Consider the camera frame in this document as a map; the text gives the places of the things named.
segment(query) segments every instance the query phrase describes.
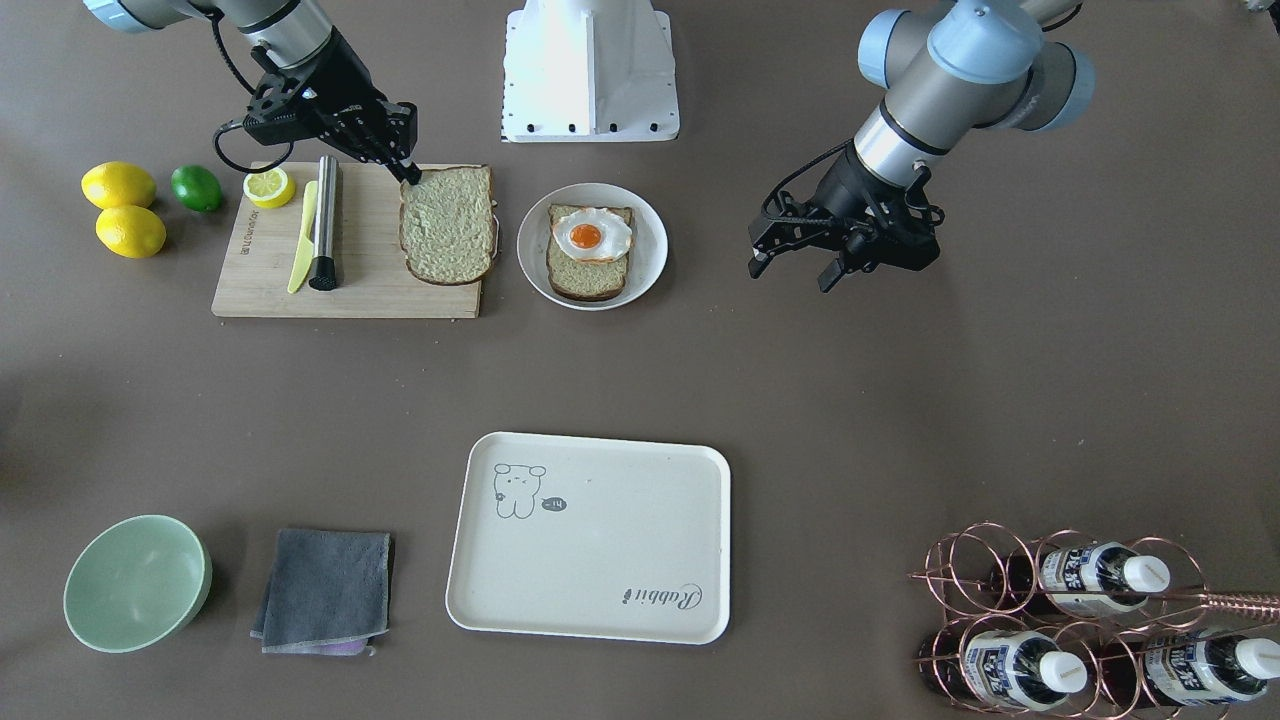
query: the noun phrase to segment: cable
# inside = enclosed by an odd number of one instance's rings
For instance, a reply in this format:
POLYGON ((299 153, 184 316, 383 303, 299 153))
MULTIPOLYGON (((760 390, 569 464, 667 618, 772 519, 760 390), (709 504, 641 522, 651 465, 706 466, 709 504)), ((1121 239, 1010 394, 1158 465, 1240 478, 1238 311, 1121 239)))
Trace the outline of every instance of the cable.
POLYGON ((1082 10, 1083 8, 1084 8, 1084 3, 1080 3, 1080 4, 1079 4, 1079 5, 1076 5, 1076 6, 1075 6, 1075 8, 1074 8, 1074 9, 1071 10, 1071 13, 1070 13, 1070 14, 1068 14, 1068 15, 1066 15, 1065 18, 1062 18, 1062 19, 1057 20, 1057 22, 1056 22, 1056 23, 1053 23, 1053 24, 1048 24, 1048 26, 1044 26, 1044 29, 1043 29, 1043 32, 1050 32, 1050 31, 1053 31, 1053 29, 1057 29, 1057 28, 1060 28, 1060 27, 1065 26, 1066 23, 1069 23, 1069 22, 1074 20, 1074 19, 1075 19, 1075 15, 1079 15, 1079 14, 1080 14, 1080 10, 1082 10))
POLYGON ((239 81, 241 87, 243 87, 246 91, 248 91, 250 95, 252 95, 253 86, 250 85, 247 79, 244 79, 244 76, 241 74, 239 69, 236 67, 236 63, 232 63, 232 56, 227 54, 227 45, 223 44, 223 32, 218 28, 218 23, 221 22, 225 14, 218 8, 201 10, 201 13, 206 18, 209 18, 210 27, 214 29, 214 44, 218 45, 218 53, 221 54, 223 61, 227 63, 227 69, 229 69, 232 74, 236 76, 236 79, 239 81))
POLYGON ((223 163, 227 163, 228 168, 230 168, 233 170, 239 170, 242 173, 248 173, 248 174, 265 173, 268 170, 271 170, 271 169, 275 169, 275 168, 280 167, 280 164, 284 163, 285 160, 288 160, 289 155, 293 154, 293 141, 291 140, 289 141, 289 146, 284 149, 284 154, 283 155, 280 155, 279 158, 276 158, 275 160, 273 160, 271 163, 266 164, 266 165, 264 165, 261 168, 246 168, 244 165, 241 165, 239 163, 233 161, 230 158, 228 158, 223 152, 223 147, 219 143, 219 141, 223 138, 224 135, 229 133, 230 131, 233 131, 233 129, 241 129, 243 127, 244 127, 243 122, 241 122, 241 120, 230 120, 230 122, 223 123, 223 126, 220 128, 218 128, 216 131, 214 131, 214 152, 218 155, 219 160, 221 160, 223 163))
POLYGON ((771 192, 764 199, 764 202, 760 204, 760 215, 763 215, 765 220, 769 220, 769 222, 773 222, 773 223, 791 223, 791 224, 796 224, 796 225, 820 225, 820 227, 828 227, 828 228, 838 227, 841 223, 836 218, 788 218, 788 217, 782 217, 782 215, 774 215, 773 213, 769 211, 769 204, 773 202, 774 199, 778 197, 778 193, 782 191, 782 188, 786 187, 791 181, 794 181, 797 177, 805 174, 806 172, 809 172, 810 168, 813 168, 818 163, 822 163, 827 158, 831 158, 836 152, 840 152, 841 150, 849 147, 852 143, 854 143, 854 138, 850 137, 845 142, 841 142, 840 145, 832 147, 831 150, 823 152, 822 155, 818 155, 813 160, 809 160, 799 170, 796 170, 796 172, 791 173, 790 176, 782 178, 782 182, 780 182, 773 188, 773 192, 771 192))

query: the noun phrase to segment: egg white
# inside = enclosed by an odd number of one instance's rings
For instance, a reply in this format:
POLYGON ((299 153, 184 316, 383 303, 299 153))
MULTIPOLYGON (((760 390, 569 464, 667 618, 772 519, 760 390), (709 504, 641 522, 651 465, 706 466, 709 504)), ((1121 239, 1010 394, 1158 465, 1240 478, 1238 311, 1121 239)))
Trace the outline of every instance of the egg white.
POLYGON ((579 263, 612 263, 631 250, 631 228, 622 218, 602 208, 584 208, 561 218, 552 228, 556 243, 566 255, 579 263), (600 242, 595 247, 579 247, 570 240, 570 233, 577 225, 595 225, 600 231, 600 242))

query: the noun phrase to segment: lemon slice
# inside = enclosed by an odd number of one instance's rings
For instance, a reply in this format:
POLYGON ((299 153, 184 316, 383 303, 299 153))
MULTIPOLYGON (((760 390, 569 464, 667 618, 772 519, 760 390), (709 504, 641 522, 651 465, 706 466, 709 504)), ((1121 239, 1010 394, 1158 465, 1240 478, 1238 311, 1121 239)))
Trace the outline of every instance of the lemon slice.
POLYGON ((294 188, 293 178, 280 168, 244 176, 244 196, 259 208, 284 205, 293 199, 294 188))

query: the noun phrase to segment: white robot mount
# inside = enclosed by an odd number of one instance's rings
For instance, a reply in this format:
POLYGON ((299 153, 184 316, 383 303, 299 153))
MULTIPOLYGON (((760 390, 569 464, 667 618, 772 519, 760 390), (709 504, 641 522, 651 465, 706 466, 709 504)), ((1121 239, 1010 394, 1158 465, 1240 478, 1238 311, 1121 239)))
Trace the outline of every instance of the white robot mount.
POLYGON ((671 19, 649 0, 527 0, 507 17, 502 137, 646 142, 680 132, 671 19))

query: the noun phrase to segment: white plate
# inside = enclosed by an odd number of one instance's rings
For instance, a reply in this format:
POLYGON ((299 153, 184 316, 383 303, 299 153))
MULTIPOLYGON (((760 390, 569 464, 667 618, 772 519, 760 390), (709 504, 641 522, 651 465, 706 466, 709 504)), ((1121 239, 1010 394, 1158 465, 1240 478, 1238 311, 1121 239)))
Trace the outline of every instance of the white plate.
POLYGON ((584 182, 562 187, 529 209, 516 234, 516 256, 525 277, 552 302, 575 310, 609 310, 631 302, 645 293, 667 264, 667 228, 658 213, 643 197, 616 184, 584 182), (547 243, 552 241, 552 224, 547 210, 552 205, 585 205, 591 208, 631 208, 635 210, 631 258, 627 261, 627 284, 612 300, 570 300, 556 295, 547 277, 547 243))
POLYGON ((492 433, 444 605, 468 630, 705 644, 728 625, 730 470, 703 446, 492 433))

